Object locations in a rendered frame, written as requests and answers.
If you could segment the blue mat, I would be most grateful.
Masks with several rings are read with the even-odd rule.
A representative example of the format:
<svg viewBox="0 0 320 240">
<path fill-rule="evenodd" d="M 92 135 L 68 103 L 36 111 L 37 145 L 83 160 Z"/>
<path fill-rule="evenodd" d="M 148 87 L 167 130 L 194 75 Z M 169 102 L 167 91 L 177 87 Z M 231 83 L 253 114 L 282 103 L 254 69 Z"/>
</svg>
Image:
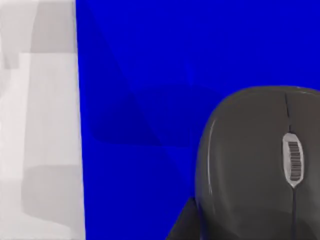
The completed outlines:
<svg viewBox="0 0 320 240">
<path fill-rule="evenodd" d="M 224 97 L 320 90 L 320 0 L 76 0 L 86 240 L 165 240 Z"/>
</svg>

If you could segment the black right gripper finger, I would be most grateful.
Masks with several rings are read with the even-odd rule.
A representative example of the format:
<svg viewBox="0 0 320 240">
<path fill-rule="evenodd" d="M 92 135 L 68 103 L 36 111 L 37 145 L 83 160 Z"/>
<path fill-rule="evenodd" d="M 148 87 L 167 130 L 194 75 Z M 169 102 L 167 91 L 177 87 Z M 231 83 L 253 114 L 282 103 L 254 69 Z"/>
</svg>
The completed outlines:
<svg viewBox="0 0 320 240">
<path fill-rule="evenodd" d="M 201 212 L 196 199 L 190 197 L 165 240 L 202 240 Z"/>
</svg>

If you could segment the dark grey computer mouse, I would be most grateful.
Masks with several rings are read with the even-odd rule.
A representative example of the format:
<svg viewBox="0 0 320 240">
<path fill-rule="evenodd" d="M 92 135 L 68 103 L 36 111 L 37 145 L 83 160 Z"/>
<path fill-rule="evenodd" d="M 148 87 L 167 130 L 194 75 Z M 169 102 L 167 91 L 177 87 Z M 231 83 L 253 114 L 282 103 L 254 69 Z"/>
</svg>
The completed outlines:
<svg viewBox="0 0 320 240">
<path fill-rule="evenodd" d="M 320 240 L 320 91 L 225 98 L 199 145 L 200 240 Z"/>
</svg>

